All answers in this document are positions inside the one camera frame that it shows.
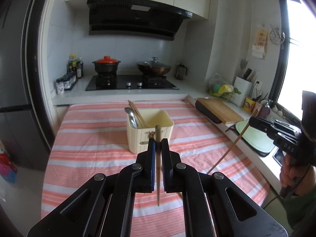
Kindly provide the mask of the right hand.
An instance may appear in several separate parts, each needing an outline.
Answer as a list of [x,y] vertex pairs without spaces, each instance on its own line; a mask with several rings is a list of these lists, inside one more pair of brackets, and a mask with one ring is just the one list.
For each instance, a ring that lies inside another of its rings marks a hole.
[[302,178],[302,182],[296,187],[294,193],[303,196],[315,187],[315,167],[314,166],[291,166],[291,157],[286,155],[280,173],[280,183],[282,187],[294,186],[295,178]]

